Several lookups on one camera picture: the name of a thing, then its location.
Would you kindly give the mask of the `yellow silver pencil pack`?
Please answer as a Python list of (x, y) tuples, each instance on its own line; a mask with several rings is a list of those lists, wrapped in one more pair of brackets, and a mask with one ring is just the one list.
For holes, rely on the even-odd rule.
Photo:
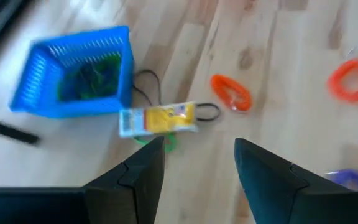
[(122, 138), (150, 136), (180, 131), (197, 131), (194, 102), (148, 108), (131, 108), (119, 112), (119, 135)]

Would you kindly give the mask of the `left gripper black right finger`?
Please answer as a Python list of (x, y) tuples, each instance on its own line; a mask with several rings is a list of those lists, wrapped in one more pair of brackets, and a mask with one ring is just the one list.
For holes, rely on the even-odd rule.
[(350, 191), (246, 139), (235, 140), (234, 158), (257, 224), (328, 224), (326, 196)]

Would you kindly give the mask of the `purple coil wrist keychain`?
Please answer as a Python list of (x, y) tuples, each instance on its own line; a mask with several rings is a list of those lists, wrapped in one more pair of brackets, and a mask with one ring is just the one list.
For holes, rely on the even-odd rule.
[(347, 189), (358, 191), (358, 170), (356, 169), (342, 169), (327, 172), (324, 173), (323, 176)]

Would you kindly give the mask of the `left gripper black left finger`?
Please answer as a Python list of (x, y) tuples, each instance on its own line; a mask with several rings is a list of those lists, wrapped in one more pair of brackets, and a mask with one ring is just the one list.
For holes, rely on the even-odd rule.
[(156, 137), (85, 185), (91, 224), (154, 224), (165, 166), (164, 138)]

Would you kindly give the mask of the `green rubber band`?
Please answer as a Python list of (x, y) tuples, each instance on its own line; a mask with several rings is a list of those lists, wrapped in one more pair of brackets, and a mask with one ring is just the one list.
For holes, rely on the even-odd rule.
[(90, 100), (96, 98), (97, 72), (92, 63), (86, 63), (67, 73), (58, 85), (57, 96), (62, 102)]
[(119, 84), (121, 58), (110, 56), (84, 67), (86, 84), (89, 87), (87, 98), (101, 98), (115, 95)]
[[(164, 150), (165, 152), (172, 152), (177, 147), (177, 138), (174, 133), (164, 133), (162, 136), (165, 138)], [(134, 137), (133, 140), (140, 146), (145, 146), (150, 141), (142, 139), (141, 137)]]

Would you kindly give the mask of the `dark rubber band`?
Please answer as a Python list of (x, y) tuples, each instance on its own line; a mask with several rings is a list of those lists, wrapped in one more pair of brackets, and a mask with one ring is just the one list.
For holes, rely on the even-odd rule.
[[(159, 79), (158, 75), (157, 75), (153, 70), (151, 70), (151, 69), (143, 69), (143, 70), (140, 70), (140, 71), (138, 71), (138, 72), (136, 72), (136, 73), (134, 74), (134, 78), (137, 78), (137, 77), (139, 77), (140, 75), (146, 74), (146, 73), (153, 75), (154, 78), (156, 79), (156, 81), (157, 81), (157, 90), (158, 90), (158, 95), (157, 95), (157, 96), (158, 96), (158, 98), (157, 98), (157, 99), (158, 99), (158, 105), (162, 105), (161, 82), (160, 82), (160, 79)], [(142, 91), (141, 89), (137, 88), (134, 83), (132, 84), (132, 88), (133, 88), (135, 91), (137, 91), (138, 93), (140, 93), (140, 94), (147, 100), (149, 106), (152, 106), (152, 105), (153, 105), (151, 99), (147, 96), (147, 94), (146, 94), (144, 91)]]
[(218, 105), (216, 105), (214, 103), (197, 103), (196, 107), (197, 108), (211, 107), (216, 110), (216, 114), (210, 118), (202, 118), (202, 117), (197, 116), (196, 120), (199, 122), (212, 122), (212, 121), (217, 120), (221, 115), (221, 109), (219, 108)]

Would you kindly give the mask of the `blue plastic basket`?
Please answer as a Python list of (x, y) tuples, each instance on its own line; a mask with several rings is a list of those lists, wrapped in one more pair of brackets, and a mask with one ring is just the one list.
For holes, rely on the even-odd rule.
[[(58, 100), (58, 85), (67, 73), (110, 56), (121, 58), (115, 95), (69, 102)], [(128, 26), (41, 39), (31, 45), (10, 109), (46, 118), (117, 113), (132, 104), (133, 76), (134, 56)]]

